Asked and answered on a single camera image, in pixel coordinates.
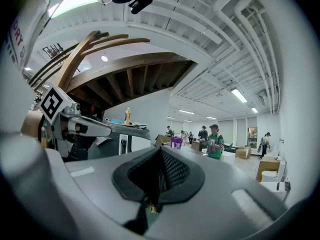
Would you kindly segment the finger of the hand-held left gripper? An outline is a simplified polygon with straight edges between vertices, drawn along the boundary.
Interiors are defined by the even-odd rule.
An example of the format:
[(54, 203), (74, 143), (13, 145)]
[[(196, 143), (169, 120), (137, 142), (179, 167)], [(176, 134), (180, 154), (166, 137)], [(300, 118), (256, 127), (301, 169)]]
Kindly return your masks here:
[(108, 137), (112, 129), (106, 124), (85, 116), (70, 117), (67, 123), (70, 134), (85, 137)]

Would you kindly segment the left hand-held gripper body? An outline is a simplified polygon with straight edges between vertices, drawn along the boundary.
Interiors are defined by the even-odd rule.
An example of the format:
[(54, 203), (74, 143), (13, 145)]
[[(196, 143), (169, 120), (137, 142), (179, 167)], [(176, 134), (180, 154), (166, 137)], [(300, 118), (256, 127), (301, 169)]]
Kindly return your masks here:
[(68, 136), (75, 135), (80, 130), (80, 126), (72, 121), (81, 115), (80, 104), (53, 85), (39, 103), (39, 109), (44, 117), (40, 123), (42, 137), (52, 141), (55, 150), (63, 158), (67, 158), (73, 147)]

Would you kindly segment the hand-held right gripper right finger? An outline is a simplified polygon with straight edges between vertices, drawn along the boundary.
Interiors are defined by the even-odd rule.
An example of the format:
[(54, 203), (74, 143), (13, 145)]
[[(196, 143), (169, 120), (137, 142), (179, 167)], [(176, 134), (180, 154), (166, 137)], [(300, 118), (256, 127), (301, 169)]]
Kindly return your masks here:
[(188, 201), (163, 206), (144, 234), (148, 240), (243, 240), (288, 210), (275, 194), (233, 165), (187, 148), (175, 154), (198, 165), (204, 183)]

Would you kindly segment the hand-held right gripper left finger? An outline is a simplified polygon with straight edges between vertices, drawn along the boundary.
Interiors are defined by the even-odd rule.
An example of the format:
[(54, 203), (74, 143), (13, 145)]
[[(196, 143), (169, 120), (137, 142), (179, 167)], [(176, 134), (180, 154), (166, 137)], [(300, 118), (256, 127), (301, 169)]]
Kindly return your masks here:
[(161, 150), (66, 163), (76, 185), (103, 215), (139, 235), (160, 235), (159, 221), (149, 212), (160, 194)]

